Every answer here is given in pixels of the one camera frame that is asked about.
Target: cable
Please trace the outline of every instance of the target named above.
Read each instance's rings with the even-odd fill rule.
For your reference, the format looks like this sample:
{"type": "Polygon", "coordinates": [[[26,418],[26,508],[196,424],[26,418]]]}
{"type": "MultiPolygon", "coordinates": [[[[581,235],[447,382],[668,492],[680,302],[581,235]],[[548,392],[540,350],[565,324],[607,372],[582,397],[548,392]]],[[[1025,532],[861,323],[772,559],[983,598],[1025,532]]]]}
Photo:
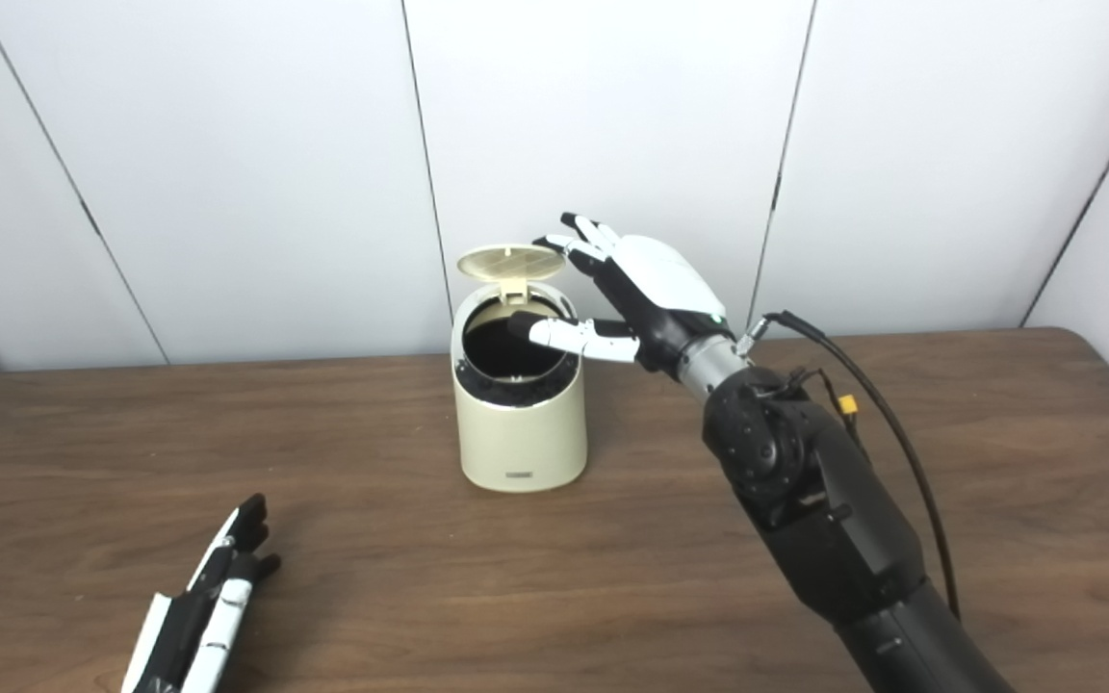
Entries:
{"type": "Polygon", "coordinates": [[[897,420],[897,414],[893,411],[887,400],[884,399],[884,395],[879,395],[879,389],[876,389],[875,383],[872,383],[872,378],[868,378],[866,373],[863,373],[863,369],[836,343],[833,343],[827,334],[821,332],[815,325],[808,324],[808,322],[793,315],[788,310],[765,313],[764,319],[783,325],[795,330],[797,334],[804,335],[804,337],[815,344],[820,344],[824,350],[841,361],[845,369],[848,369],[855,380],[858,380],[858,385],[863,386],[863,390],[866,390],[867,397],[872,399],[875,407],[879,409],[881,414],[884,414],[885,421],[888,421],[888,428],[893,429],[893,435],[897,438],[897,442],[901,444],[902,451],[906,453],[906,459],[909,461],[909,470],[915,475],[915,481],[918,482],[918,492],[923,496],[923,503],[927,506],[927,514],[932,523],[932,534],[936,537],[938,560],[940,560],[940,569],[944,571],[944,592],[946,592],[947,597],[947,609],[953,612],[956,620],[960,620],[960,605],[958,595],[956,594],[956,573],[953,570],[953,556],[949,552],[949,548],[947,548],[947,534],[944,531],[944,522],[938,513],[936,495],[932,491],[930,482],[927,481],[927,472],[923,469],[923,462],[918,459],[918,452],[915,451],[915,444],[906,435],[906,429],[902,428],[902,422],[897,420]]]}
{"type": "Polygon", "coordinates": [[[866,448],[863,447],[863,439],[858,437],[857,414],[846,414],[845,409],[842,408],[842,399],[836,396],[836,388],[833,387],[833,381],[828,380],[828,374],[824,373],[824,368],[816,368],[814,374],[818,375],[820,380],[824,383],[824,390],[828,391],[828,399],[832,399],[836,416],[842,418],[842,425],[845,426],[845,434],[849,435],[849,439],[857,445],[858,451],[863,452],[863,459],[866,460],[866,463],[871,465],[872,456],[867,456],[866,448]]]}

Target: robotic hand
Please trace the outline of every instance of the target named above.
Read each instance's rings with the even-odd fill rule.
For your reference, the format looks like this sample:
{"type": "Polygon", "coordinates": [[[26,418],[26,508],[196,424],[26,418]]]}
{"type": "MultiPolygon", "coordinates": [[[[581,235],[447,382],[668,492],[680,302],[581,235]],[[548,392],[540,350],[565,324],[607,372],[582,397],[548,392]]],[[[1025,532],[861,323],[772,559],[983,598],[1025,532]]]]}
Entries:
{"type": "Polygon", "coordinates": [[[802,389],[806,374],[752,364],[751,338],[735,343],[721,300],[678,251],[586,216],[562,221],[578,237],[536,243],[589,275],[623,322],[518,312],[511,333],[682,383],[793,592],[835,628],[873,690],[1011,692],[929,583],[916,532],[849,431],[802,389]]]}
{"type": "Polygon", "coordinates": [[[220,684],[252,590],[281,567],[255,557],[267,539],[261,492],[230,513],[184,592],[155,594],[135,641],[122,693],[213,693],[220,684]]]}

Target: robot finger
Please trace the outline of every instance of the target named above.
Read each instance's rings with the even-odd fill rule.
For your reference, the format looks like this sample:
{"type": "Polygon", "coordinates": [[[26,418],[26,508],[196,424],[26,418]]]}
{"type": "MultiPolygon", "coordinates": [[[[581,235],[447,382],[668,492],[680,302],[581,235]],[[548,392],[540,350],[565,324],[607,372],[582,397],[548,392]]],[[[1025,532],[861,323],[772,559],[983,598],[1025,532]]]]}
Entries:
{"type": "Polygon", "coordinates": [[[260,548],[260,544],[267,540],[268,530],[265,523],[252,527],[234,538],[234,549],[247,553],[260,548]]]}
{"type": "Polygon", "coordinates": [[[267,557],[260,559],[260,567],[255,569],[255,582],[263,582],[267,575],[278,570],[281,570],[281,557],[277,557],[276,553],[268,553],[267,557]]]}
{"type": "Polygon", "coordinates": [[[250,499],[243,501],[242,506],[237,506],[225,534],[234,538],[234,541],[242,541],[243,536],[250,534],[266,519],[267,500],[264,499],[263,492],[255,492],[250,499]]]}
{"type": "Polygon", "coordinates": [[[519,310],[507,319],[507,328],[529,342],[560,351],[580,354],[587,359],[631,363],[639,351],[628,325],[619,320],[551,318],[519,310]]]}
{"type": "Polygon", "coordinates": [[[613,232],[609,225],[596,223],[593,220],[588,218],[588,216],[577,215],[573,212],[563,212],[559,221],[563,225],[567,225],[567,227],[574,228],[582,240],[604,251],[608,255],[611,251],[615,249],[615,243],[619,242],[619,234],[613,232]]]}
{"type": "Polygon", "coordinates": [[[541,245],[542,248],[559,251],[559,253],[562,253],[563,256],[572,262],[572,265],[578,271],[589,276],[597,275],[598,268],[602,267],[602,264],[607,259],[610,259],[609,254],[603,253],[597,246],[580,241],[579,237],[551,234],[550,236],[542,236],[533,241],[533,245],[541,245]]]}

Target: robotic arm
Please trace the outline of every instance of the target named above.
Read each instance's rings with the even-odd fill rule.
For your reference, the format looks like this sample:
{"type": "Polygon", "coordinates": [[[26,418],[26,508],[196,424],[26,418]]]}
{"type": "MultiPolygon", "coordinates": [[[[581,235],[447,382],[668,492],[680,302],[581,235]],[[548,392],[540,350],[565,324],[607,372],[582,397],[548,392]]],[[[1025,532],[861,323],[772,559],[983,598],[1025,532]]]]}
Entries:
{"type": "Polygon", "coordinates": [[[563,215],[578,237],[536,243],[593,279],[623,322],[515,313],[509,328],[542,346],[638,361],[682,383],[704,408],[721,461],[790,587],[835,629],[877,693],[1004,693],[927,579],[918,537],[837,417],[802,380],[756,367],[725,308],[678,251],[563,215]]]}

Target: beige trash can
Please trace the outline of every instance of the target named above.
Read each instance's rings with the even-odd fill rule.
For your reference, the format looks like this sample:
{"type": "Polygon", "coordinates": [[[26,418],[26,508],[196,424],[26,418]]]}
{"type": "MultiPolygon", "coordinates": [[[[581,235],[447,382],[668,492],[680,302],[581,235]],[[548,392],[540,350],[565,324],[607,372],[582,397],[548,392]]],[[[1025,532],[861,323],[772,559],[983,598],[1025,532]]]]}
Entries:
{"type": "Polygon", "coordinates": [[[517,310],[576,318],[567,295],[541,284],[563,256],[537,245],[490,245],[456,266],[487,282],[452,324],[456,425],[465,477],[490,491],[545,491],[584,470],[588,440],[579,355],[507,332],[517,310]]]}

